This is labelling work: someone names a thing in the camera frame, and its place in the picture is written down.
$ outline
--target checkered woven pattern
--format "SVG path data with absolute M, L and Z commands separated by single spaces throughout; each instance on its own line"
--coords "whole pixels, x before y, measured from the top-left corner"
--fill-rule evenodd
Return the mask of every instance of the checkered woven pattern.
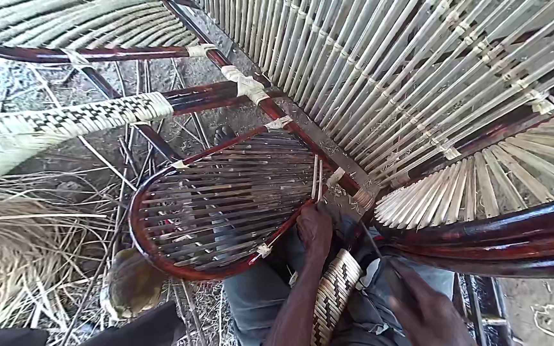
M 172 107 L 159 92 L 54 110 L 0 113 L 0 176 L 64 140 L 168 115 Z
M 328 345 L 350 293 L 362 274 L 354 257 L 341 249 L 319 283 L 313 312 L 312 346 Z

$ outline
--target hand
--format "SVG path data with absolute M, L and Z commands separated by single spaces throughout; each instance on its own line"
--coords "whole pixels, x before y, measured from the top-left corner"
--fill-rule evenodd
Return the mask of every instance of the hand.
M 422 316 L 396 297 L 389 298 L 390 309 L 413 346 L 475 346 L 476 342 L 450 299 L 431 288 L 412 268 L 398 260 L 390 261 L 416 298 Z
M 307 256 L 317 256 L 325 260 L 331 248 L 332 220 L 315 204 L 305 206 L 296 218 L 298 236 L 303 241 Z

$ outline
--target woven cane armrest wrap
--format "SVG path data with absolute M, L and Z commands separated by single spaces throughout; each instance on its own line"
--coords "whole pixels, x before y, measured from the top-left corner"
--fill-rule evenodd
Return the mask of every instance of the woven cane armrest wrap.
M 172 107 L 159 92 L 46 111 L 0 113 L 0 176 L 64 140 L 168 115 Z

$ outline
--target chair backrest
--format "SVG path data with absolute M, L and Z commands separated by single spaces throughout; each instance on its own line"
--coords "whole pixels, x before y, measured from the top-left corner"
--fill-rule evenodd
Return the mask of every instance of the chair backrest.
M 160 1 L 0 1 L 0 47 L 19 49 L 16 54 L 27 49 L 120 54 L 196 43 Z

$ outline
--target dirt floor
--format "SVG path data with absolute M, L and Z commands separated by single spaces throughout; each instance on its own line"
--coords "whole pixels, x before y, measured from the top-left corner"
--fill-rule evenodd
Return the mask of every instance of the dirt floor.
M 212 25 L 206 16 L 197 17 L 197 24 L 204 28 L 204 31 L 227 54 L 234 65 L 238 66 L 244 73 L 252 71 L 251 61 L 244 57 L 237 47 Z M 173 61 L 170 59 L 150 61 L 151 91 L 167 91 L 171 90 L 172 87 L 175 89 L 182 87 L 173 82 L 174 70 L 172 64 Z M 175 59 L 174 64 L 178 67 L 187 86 L 224 80 L 219 70 L 208 59 Z M 95 66 L 116 89 L 121 90 L 113 63 L 99 63 Z M 135 76 L 136 63 L 121 62 L 120 66 L 126 94 L 135 94 L 138 89 Z M 47 80 L 57 81 L 64 79 L 71 68 L 67 65 L 58 65 L 40 67 L 38 71 Z M 51 83 L 50 86 L 63 106 L 104 99 L 100 92 L 82 76 L 74 76 L 66 84 L 59 85 L 55 82 Z M 51 99 L 40 88 L 40 83 L 26 64 L 0 62 L 0 111 L 42 110 L 53 106 Z M 212 134 L 214 129 L 222 124 L 229 124 L 235 131 L 239 132 L 269 121 L 265 115 L 260 113 L 257 107 L 252 105 L 204 111 L 199 115 L 209 134 Z M 188 117 L 181 116 L 176 120 L 184 123 L 188 120 Z M 191 133 L 196 134 L 192 122 L 188 122 L 186 127 Z M 202 150 L 201 144 L 188 132 L 181 130 L 181 127 L 174 121 L 167 121 L 161 134 L 181 155 L 187 156 Z M 121 155 L 118 153 L 117 140 L 123 135 L 122 129 L 112 129 L 93 133 L 87 138 L 107 160 L 112 161 L 116 167 L 120 168 L 122 162 Z M 134 145 L 134 153 L 142 155 L 146 150 L 146 142 L 142 138 L 138 138 Z M 14 173 L 45 170 L 71 171 L 90 169 L 99 165 L 101 163 L 91 155 L 88 149 L 74 139 L 27 160 L 15 169 Z M 100 186 L 108 185 L 112 181 L 111 176 L 102 173 L 96 173 L 87 177 L 87 179 Z M 53 188 L 57 188 L 61 183 L 61 180 L 45 182 L 46 185 L 50 184 Z M 502 279 L 501 282 L 504 287 L 510 323 L 515 336 L 520 338 L 525 345 L 554 345 L 554 336 L 549 335 L 554 334 L 554 279 Z M 220 326 L 222 324 L 227 326 L 229 321 L 228 308 L 227 304 L 224 304 L 220 283 L 197 284 L 194 287 L 194 292 L 198 299 L 200 319 L 206 322 L 206 325 L 203 325 L 202 328 L 209 337 L 209 343 L 211 345 L 224 345 L 233 342 L 232 334 L 227 330 L 224 330 L 223 334 L 216 333 L 213 330 L 218 323 L 217 320 L 222 316 L 222 311 L 224 311 L 223 321 L 220 319 Z M 550 333 L 544 333 L 542 329 L 535 326 L 535 310 L 542 312 L 536 314 L 540 327 L 548 329 Z
M 550 335 L 554 334 L 554 279 L 501 279 L 500 282 L 514 335 L 525 345 L 554 346 L 554 336 Z M 538 325 L 550 334 L 536 327 L 536 310 L 543 312 L 536 314 Z

